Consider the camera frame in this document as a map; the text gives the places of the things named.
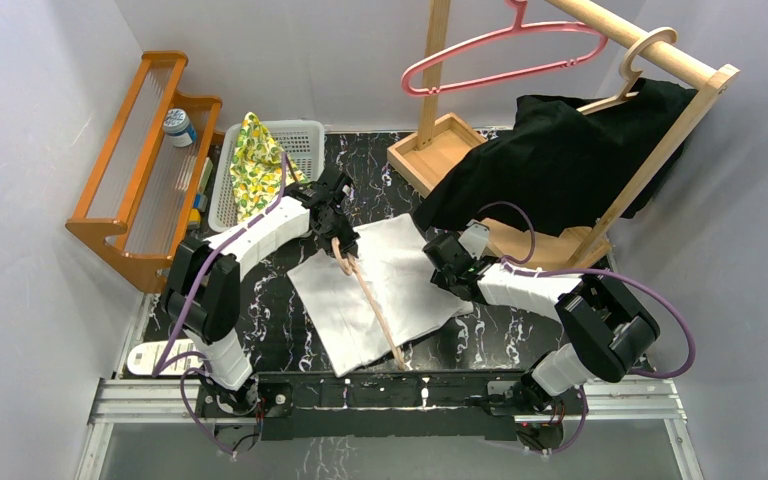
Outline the white cloth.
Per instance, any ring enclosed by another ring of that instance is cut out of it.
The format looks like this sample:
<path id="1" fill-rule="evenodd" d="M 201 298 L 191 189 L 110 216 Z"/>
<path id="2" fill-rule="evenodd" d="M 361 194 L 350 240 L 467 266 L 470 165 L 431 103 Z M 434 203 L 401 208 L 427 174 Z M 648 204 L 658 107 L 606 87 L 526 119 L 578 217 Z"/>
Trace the white cloth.
<path id="1" fill-rule="evenodd" d="M 431 283 L 426 240 L 408 214 L 358 226 L 357 265 L 395 345 L 433 333 L 450 318 L 473 312 L 470 302 Z M 354 276 L 319 251 L 288 277 L 328 355 L 336 377 L 391 353 L 389 343 Z"/>

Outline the yellow green patterned cloth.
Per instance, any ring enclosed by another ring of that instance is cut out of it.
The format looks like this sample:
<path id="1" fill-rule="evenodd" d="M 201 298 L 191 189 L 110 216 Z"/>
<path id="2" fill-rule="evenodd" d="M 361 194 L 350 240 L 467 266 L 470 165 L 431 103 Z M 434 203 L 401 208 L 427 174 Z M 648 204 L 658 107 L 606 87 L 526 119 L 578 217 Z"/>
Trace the yellow green patterned cloth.
<path id="1" fill-rule="evenodd" d="M 239 223 L 264 210 L 286 184 L 306 183 L 305 175 L 254 112 L 240 125 L 228 171 Z"/>

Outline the black skirt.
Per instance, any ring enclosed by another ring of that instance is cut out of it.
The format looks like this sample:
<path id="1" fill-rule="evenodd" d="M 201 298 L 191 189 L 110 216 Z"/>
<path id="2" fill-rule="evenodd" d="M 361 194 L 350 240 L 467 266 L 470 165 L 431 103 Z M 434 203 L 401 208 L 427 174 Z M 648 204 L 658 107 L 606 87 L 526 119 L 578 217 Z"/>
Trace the black skirt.
<path id="1" fill-rule="evenodd" d="M 633 91 L 590 115 L 579 110 L 585 99 L 519 97 L 514 127 L 472 148 L 421 201 L 415 223 L 460 230 L 492 218 L 551 236 L 594 225 L 696 94 L 653 79 Z"/>

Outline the pink hanger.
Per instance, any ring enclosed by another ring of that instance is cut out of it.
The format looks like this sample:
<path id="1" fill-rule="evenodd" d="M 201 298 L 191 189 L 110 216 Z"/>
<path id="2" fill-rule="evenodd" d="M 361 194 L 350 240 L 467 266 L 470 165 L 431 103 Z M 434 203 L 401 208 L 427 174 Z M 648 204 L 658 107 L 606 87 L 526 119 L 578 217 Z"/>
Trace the pink hanger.
<path id="1" fill-rule="evenodd" d="M 425 51 L 400 77 L 402 92 L 429 97 L 466 91 L 584 65 L 608 44 L 582 21 L 530 18 L 528 1 L 507 1 L 508 19 L 484 32 L 448 38 L 452 3 L 430 6 Z"/>

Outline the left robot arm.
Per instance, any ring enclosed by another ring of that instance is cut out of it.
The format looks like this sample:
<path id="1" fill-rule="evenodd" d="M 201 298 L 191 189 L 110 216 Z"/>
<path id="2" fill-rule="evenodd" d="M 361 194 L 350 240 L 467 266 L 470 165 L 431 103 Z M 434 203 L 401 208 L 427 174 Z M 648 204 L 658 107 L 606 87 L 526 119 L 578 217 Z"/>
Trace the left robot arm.
<path id="1" fill-rule="evenodd" d="M 205 376 L 222 387 L 219 400 L 231 414 L 246 416 L 259 400 L 236 332 L 242 280 L 264 258 L 308 233 L 348 269 L 359 238 L 343 209 L 352 189 L 348 174 L 326 167 L 312 182 L 284 187 L 264 212 L 219 237 L 188 236 L 178 244 L 160 306 L 174 322 L 170 338 L 184 333 L 193 341 Z"/>

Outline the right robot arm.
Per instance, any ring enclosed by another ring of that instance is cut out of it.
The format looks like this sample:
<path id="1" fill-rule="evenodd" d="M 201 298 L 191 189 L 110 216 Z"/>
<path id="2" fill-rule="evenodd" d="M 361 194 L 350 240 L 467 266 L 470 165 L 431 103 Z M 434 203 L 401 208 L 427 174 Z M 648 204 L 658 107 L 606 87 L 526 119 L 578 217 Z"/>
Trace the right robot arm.
<path id="1" fill-rule="evenodd" d="M 617 383 L 658 339 L 660 327 L 627 286 L 609 273 L 550 276 L 478 257 L 444 233 L 423 249 L 432 284 L 473 303 L 506 306 L 553 319 L 567 342 L 543 355 L 512 392 L 537 414 L 550 413 L 563 393 L 590 380 Z"/>

